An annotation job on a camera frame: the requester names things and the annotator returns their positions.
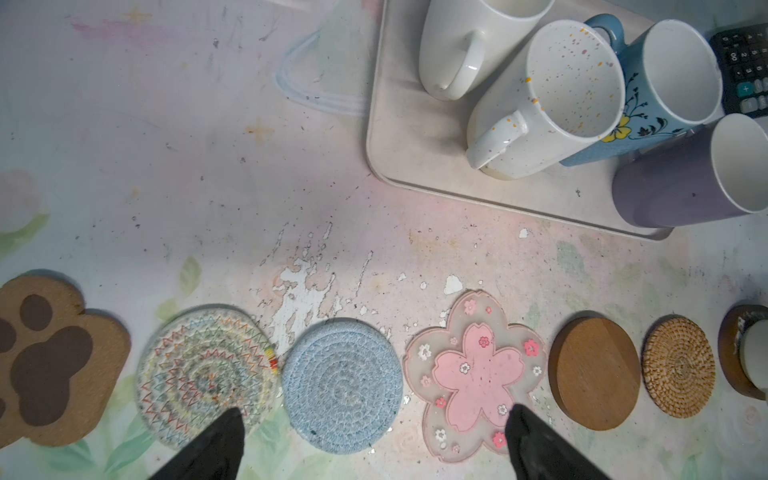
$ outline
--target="white mug handle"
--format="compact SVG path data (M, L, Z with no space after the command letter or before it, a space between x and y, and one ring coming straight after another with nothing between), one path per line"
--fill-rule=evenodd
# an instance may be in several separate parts
M440 85L438 89L449 100L458 100L472 86L472 82L478 76L480 66L485 58L485 43L482 40L482 34L479 31L473 31L469 34L469 48L464 57L462 66L456 72L456 76L449 85Z
M519 110L505 115L467 149L472 168L483 168L489 161L507 151L510 143L528 133L528 125Z

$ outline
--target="blue mug handle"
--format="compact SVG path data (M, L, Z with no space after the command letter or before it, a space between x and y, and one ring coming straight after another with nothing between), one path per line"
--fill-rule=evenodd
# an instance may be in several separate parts
M624 27L621 25L621 21L610 13L595 15L584 23L592 28L605 30L611 39L611 48L614 49L616 55L619 55L627 47L627 44L624 43Z

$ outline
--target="mug handle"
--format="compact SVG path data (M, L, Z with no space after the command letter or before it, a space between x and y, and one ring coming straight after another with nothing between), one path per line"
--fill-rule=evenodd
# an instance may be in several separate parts
M463 97L478 76L484 58L485 43L482 40L482 34L475 30L469 34L469 48L467 48L467 55L464 57L462 66L456 72L451 84L440 86L439 90L449 100L458 100Z
M592 28L602 28L605 30L610 39L611 48L614 49L616 55L619 55L627 47L627 44L624 43L624 26L621 25L621 21L618 18L610 13L595 15L584 23Z
M483 168L489 161L507 151L510 143L528 133L528 125L519 110L505 115L467 149L472 168Z

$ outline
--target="yellow flower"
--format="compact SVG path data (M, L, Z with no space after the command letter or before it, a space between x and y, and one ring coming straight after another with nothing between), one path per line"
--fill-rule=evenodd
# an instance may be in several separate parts
M632 133L632 129L629 127L626 127L625 125L629 123L629 117L627 115L624 115L621 117L621 120L619 121L619 125L611 132L610 135L603 138L604 142L614 141L616 139L621 140L623 138L626 138L627 135Z

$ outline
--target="small white flower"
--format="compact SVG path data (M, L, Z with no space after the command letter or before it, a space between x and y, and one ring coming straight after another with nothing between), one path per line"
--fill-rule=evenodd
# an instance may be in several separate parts
M420 345L419 358L426 361L430 356L432 356L432 352L429 351L429 344L425 343L424 345Z

